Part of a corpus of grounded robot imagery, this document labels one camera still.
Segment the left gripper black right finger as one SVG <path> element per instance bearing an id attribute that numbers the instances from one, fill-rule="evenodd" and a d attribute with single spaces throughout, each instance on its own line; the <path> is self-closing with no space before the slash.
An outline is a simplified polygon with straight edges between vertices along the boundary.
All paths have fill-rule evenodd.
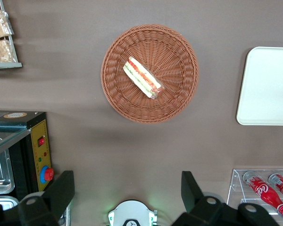
<path id="1" fill-rule="evenodd" d="M 181 197 L 186 211 L 174 226 L 225 226 L 223 204 L 214 196 L 205 196 L 190 171 L 183 171 Z"/>

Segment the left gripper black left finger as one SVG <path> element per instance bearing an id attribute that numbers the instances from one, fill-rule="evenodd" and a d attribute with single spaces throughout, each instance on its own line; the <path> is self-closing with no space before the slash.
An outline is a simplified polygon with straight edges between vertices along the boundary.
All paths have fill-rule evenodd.
<path id="1" fill-rule="evenodd" d="M 65 170 L 44 192 L 29 194 L 20 202 L 21 225 L 57 226 L 74 195 L 74 172 Z"/>

